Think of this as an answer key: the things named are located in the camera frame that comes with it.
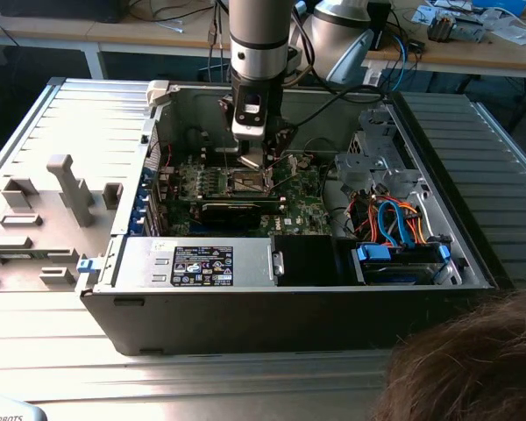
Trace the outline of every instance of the small electronic device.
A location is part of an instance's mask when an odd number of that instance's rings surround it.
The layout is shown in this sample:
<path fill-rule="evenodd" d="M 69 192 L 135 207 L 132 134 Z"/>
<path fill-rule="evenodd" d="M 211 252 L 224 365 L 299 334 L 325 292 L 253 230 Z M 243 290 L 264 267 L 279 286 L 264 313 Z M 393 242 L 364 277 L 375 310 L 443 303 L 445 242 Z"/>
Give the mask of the small electronic device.
<path fill-rule="evenodd" d="M 436 42 L 448 42 L 451 39 L 481 42 L 485 28 L 476 17 L 456 17 L 448 11 L 437 11 L 427 28 L 427 35 Z"/>
<path fill-rule="evenodd" d="M 13 17 L 90 19 L 114 24 L 129 0 L 0 0 L 0 14 Z"/>

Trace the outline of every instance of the workbench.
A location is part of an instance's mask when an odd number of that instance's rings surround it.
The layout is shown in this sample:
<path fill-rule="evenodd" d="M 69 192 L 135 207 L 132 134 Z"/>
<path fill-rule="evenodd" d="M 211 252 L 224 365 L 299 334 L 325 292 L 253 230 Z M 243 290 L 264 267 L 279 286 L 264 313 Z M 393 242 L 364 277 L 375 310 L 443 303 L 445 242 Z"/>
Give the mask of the workbench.
<path fill-rule="evenodd" d="M 160 7 L 167 0 L 157 0 Z M 418 70 L 449 72 L 469 75 L 497 75 L 526 77 L 526 46 L 518 46 L 500 39 L 492 33 L 479 44 L 462 41 L 436 43 L 429 41 L 425 25 L 410 23 L 412 10 L 422 4 L 420 0 L 394 1 L 395 13 L 409 36 L 426 43 L 425 52 L 417 64 Z M 195 0 L 187 7 L 168 11 L 168 15 L 182 14 L 206 6 L 207 2 Z M 138 4 L 135 13 L 148 17 L 147 4 Z M 89 72 L 94 79 L 105 79 L 102 53 L 162 54 L 207 57 L 209 45 L 207 32 L 210 11 L 200 12 L 183 19 L 178 33 L 151 22 L 127 16 L 119 24 L 102 24 L 87 20 L 51 18 L 8 18 L 0 15 L 0 25 L 20 46 L 71 49 L 84 52 Z M 224 57 L 230 57 L 228 25 L 224 25 Z M 380 51 L 371 51 L 364 66 L 380 71 L 391 68 L 399 53 L 389 40 Z M 0 45 L 13 42 L 0 29 Z M 414 65 L 411 58 L 408 67 Z"/>

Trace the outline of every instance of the wire bundle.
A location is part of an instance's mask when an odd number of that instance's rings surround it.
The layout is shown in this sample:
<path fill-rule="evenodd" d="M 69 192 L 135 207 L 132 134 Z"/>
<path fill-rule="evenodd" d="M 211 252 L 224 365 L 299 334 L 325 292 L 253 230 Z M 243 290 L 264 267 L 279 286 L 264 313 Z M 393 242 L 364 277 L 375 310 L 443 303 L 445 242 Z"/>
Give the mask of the wire bundle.
<path fill-rule="evenodd" d="M 347 213 L 351 214 L 358 199 L 353 199 Z M 386 208 L 386 211 L 393 213 L 394 218 L 388 229 L 385 228 L 384 221 L 379 220 L 379 209 L 384 203 L 391 203 L 393 208 Z M 402 212 L 405 219 L 405 225 L 409 228 L 409 232 L 403 232 L 406 228 L 398 225 L 397 213 Z M 416 244 L 426 244 L 427 241 L 423 236 L 423 222 L 421 214 L 411 205 L 411 203 L 403 202 L 391 196 L 371 196 L 368 202 L 367 219 L 365 219 L 359 227 L 354 231 L 355 237 L 360 241 L 371 241 L 373 243 L 380 243 L 386 246 L 398 246 L 394 238 L 393 230 L 395 226 L 399 228 L 399 238 L 403 242 L 409 233 L 412 234 L 412 239 Z"/>

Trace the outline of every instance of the brown hair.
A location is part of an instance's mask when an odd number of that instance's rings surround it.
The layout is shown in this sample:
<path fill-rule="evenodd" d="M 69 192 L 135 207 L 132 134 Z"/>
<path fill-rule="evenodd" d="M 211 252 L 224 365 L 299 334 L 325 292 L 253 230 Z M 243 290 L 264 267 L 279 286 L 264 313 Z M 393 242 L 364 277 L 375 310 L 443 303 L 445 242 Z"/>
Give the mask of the brown hair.
<path fill-rule="evenodd" d="M 373 420 L 526 420 L 526 293 L 396 347 Z"/>

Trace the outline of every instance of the warning label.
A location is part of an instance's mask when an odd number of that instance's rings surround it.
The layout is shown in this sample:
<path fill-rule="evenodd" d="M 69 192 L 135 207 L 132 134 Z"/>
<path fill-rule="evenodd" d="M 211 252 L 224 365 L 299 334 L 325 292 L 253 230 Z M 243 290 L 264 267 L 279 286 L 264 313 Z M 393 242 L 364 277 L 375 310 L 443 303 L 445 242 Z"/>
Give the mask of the warning label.
<path fill-rule="evenodd" d="M 175 287 L 230 287 L 233 247 L 176 247 L 171 283 Z"/>

